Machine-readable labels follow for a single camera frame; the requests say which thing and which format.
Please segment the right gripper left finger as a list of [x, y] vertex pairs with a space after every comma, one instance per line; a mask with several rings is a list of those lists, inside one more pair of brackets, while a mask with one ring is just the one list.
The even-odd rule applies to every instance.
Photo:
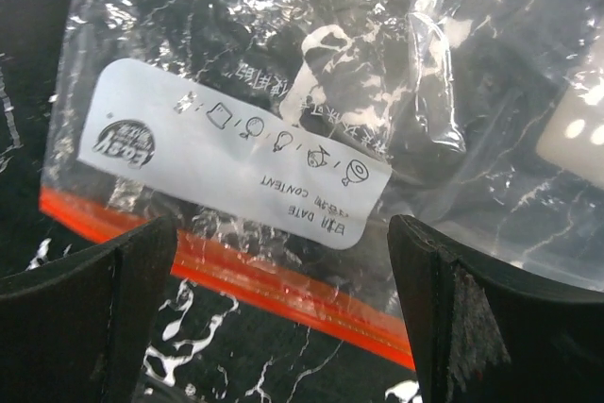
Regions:
[[160, 217], [2, 278], [2, 401], [131, 401], [176, 247]]

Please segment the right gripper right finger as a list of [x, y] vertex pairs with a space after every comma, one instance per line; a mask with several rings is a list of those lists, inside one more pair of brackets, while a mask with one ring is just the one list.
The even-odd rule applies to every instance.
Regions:
[[522, 270], [408, 215], [388, 230], [427, 402], [599, 402], [603, 295]]

